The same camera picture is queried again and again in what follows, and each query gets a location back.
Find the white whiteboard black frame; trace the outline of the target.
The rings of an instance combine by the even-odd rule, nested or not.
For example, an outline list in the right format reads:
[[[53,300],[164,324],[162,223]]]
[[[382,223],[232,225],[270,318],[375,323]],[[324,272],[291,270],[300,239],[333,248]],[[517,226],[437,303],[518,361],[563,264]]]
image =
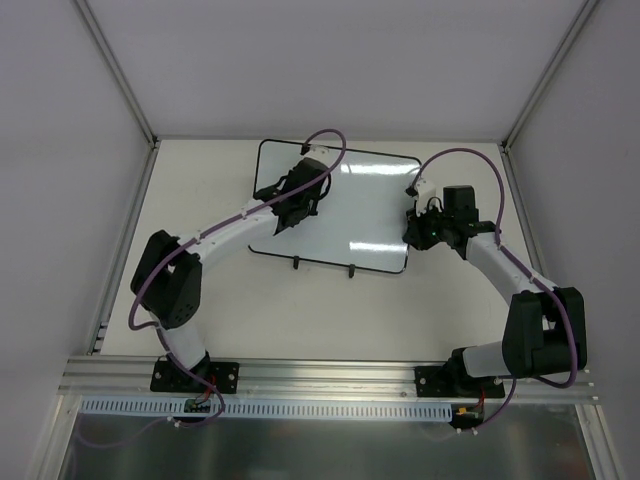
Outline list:
[[[331,173],[318,214],[249,245],[257,254],[400,274],[407,265],[402,240],[406,194],[420,161],[411,156],[349,149]]]

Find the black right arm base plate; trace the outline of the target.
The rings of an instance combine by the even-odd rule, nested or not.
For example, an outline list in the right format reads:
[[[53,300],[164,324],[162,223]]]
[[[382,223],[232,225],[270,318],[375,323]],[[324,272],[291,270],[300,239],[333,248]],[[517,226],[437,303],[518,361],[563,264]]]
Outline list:
[[[480,398],[505,397],[503,384],[493,377],[471,377],[462,370],[446,365],[417,366],[414,368],[416,395],[420,398]]]

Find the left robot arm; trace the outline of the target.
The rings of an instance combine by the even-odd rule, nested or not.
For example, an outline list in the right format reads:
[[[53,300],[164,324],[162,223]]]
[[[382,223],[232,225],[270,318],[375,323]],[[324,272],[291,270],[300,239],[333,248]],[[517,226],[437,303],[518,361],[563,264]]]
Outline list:
[[[217,261],[252,241],[315,216],[338,165],[307,154],[230,218],[191,235],[165,230],[151,235],[130,284],[135,299],[128,326],[132,331],[153,328],[165,349],[166,359],[154,367],[152,391],[202,393],[217,386],[222,369],[213,365],[191,323],[201,303],[203,277]]]

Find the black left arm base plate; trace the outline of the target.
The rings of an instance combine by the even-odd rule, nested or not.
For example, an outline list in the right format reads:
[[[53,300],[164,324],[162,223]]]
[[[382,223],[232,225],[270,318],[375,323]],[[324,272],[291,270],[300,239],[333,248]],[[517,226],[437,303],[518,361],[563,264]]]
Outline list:
[[[191,372],[216,386],[221,394],[235,394],[240,364],[212,361],[205,357]],[[207,387],[184,373],[169,359],[158,359],[154,365],[150,387],[158,393],[204,393]]]

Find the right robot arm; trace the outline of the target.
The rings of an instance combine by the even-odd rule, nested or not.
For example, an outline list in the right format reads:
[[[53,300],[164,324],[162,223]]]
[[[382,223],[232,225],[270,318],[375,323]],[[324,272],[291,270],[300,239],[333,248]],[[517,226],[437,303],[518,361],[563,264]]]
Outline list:
[[[582,294],[541,276],[509,250],[498,223],[480,219],[471,186],[449,186],[437,197],[430,183],[420,182],[406,193],[414,204],[406,213],[404,242],[417,251],[447,245],[482,273],[508,306],[500,340],[453,350],[428,383],[459,396],[498,378],[571,387],[587,362]]]

